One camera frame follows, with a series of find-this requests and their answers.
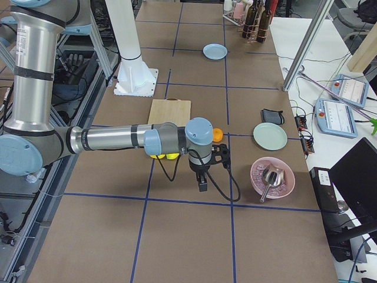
wooden cutting board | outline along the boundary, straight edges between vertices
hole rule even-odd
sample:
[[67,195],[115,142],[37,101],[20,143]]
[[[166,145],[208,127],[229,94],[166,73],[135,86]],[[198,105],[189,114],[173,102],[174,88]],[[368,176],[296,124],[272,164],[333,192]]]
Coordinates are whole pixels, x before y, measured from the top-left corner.
[[179,127],[190,120],[191,101],[176,99],[154,99],[149,113],[148,124],[173,122]]

blue joint cap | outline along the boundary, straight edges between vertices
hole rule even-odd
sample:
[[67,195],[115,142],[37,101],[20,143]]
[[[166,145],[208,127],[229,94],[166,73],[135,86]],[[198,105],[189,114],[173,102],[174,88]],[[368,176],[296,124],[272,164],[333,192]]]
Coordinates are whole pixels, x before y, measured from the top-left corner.
[[1,18],[0,21],[1,21],[2,24],[7,24],[7,25],[16,25],[17,24],[17,21],[12,16],[3,17],[3,18]]
[[0,136],[1,170],[23,176],[40,170],[42,165],[42,156],[30,141],[13,134]]
[[36,8],[47,4],[51,0],[11,0],[14,5],[25,8]]
[[198,117],[188,121],[184,131],[186,137],[198,146],[212,144],[213,127],[211,122],[205,118]]
[[160,155],[162,145],[160,134],[156,129],[145,131],[144,133],[144,150],[149,156]]

black pouch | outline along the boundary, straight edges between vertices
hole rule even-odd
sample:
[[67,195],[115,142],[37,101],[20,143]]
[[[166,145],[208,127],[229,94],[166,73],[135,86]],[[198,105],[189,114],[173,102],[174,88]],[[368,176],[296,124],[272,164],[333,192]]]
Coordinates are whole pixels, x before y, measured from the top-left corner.
[[283,117],[283,111],[274,111],[263,109],[260,114],[262,115],[262,122],[264,123],[273,123],[277,125],[284,124],[285,120]]

black monitor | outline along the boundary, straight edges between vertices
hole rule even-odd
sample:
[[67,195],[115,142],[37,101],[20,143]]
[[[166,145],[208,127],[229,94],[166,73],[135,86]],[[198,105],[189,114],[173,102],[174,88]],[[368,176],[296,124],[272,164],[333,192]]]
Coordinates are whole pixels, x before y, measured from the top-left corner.
[[377,231],[377,149],[362,138],[330,169],[329,176],[362,224],[336,239],[369,233],[377,243],[377,232],[372,232]]

green plate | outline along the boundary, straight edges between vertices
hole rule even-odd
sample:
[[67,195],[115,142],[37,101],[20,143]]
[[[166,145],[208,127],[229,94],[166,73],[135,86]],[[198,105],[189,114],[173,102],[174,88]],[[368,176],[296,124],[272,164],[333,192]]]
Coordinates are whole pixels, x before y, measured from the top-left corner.
[[285,131],[273,123],[262,123],[254,128],[254,139],[262,148],[279,150],[285,147],[288,141]]

